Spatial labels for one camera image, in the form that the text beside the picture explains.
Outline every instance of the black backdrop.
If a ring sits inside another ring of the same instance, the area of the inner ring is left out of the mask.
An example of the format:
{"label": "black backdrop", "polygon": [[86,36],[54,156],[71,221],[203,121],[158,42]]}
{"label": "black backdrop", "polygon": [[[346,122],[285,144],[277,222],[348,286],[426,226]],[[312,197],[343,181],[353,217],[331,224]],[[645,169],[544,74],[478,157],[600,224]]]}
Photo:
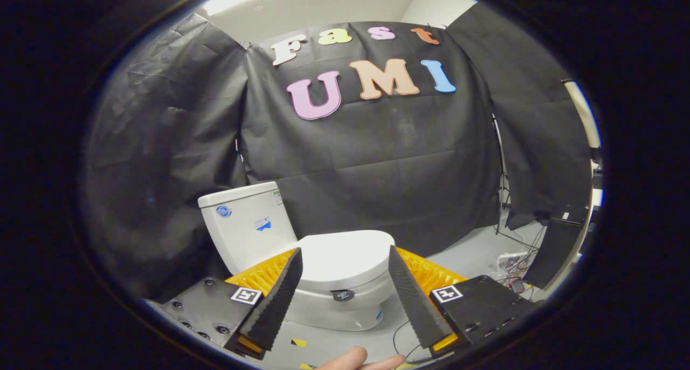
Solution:
{"label": "black backdrop", "polygon": [[[393,40],[374,40],[387,26]],[[343,28],[348,43],[318,44]],[[470,58],[443,29],[439,45],[414,24],[298,29],[245,52],[200,16],[187,17],[111,76],[86,142],[84,219],[94,247],[140,296],[166,301],[205,275],[225,276],[197,198],[276,181],[298,237],[377,229],[431,255],[496,221],[500,159],[490,99]],[[274,67],[273,43],[304,33]],[[419,94],[362,100],[367,59],[403,58]],[[421,60],[438,60],[457,90],[441,93]],[[322,119],[296,115],[286,87],[338,70],[342,101]],[[239,141],[239,153],[234,140]]]}
{"label": "black backdrop", "polygon": [[508,227],[589,205],[590,151],[561,80],[573,78],[527,30],[483,2],[446,29],[491,93],[510,186]]}

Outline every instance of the blue logo sticker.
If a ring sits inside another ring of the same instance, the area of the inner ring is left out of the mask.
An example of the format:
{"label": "blue logo sticker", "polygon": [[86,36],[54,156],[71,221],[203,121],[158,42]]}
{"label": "blue logo sticker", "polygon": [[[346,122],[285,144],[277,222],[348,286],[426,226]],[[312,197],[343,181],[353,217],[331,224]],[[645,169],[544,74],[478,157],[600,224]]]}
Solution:
{"label": "blue logo sticker", "polygon": [[220,217],[229,217],[232,214],[232,210],[224,205],[216,208],[216,212]]}
{"label": "blue logo sticker", "polygon": [[266,230],[266,228],[271,228],[271,220],[269,220],[268,217],[262,218],[262,220],[257,220],[254,222],[254,227],[257,228],[257,231],[263,231]]}

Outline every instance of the finger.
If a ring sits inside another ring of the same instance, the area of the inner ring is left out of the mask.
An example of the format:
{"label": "finger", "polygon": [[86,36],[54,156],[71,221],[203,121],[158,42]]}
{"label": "finger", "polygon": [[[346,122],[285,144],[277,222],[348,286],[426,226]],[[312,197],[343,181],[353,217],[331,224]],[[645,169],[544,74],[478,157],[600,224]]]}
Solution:
{"label": "finger", "polygon": [[317,367],[317,370],[355,370],[367,359],[367,350],[364,347],[355,346],[339,358],[335,358],[325,365]]}
{"label": "finger", "polygon": [[358,368],[358,370],[391,370],[405,363],[404,355],[392,356],[381,362],[367,363],[366,365]]}

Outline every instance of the toilet base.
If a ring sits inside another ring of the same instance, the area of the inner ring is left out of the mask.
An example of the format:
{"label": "toilet base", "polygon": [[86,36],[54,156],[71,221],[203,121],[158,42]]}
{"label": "toilet base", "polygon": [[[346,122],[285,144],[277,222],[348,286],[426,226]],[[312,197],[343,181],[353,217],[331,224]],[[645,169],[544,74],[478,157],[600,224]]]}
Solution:
{"label": "toilet base", "polygon": [[298,309],[291,307],[285,315],[286,321],[336,331],[365,331],[377,326],[383,318],[380,304],[349,312],[316,311],[308,309],[308,307]]}

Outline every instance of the white toilet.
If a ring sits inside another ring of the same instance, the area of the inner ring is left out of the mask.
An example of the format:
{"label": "white toilet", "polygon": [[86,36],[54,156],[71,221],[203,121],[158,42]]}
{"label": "white toilet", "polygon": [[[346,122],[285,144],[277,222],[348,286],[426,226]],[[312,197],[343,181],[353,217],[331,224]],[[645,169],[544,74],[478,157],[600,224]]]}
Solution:
{"label": "white toilet", "polygon": [[388,273],[395,241],[386,232],[336,232],[298,241],[274,181],[202,196],[199,207],[216,249],[234,275],[301,248],[303,272],[286,320],[364,331],[383,318],[381,303],[395,289]]}

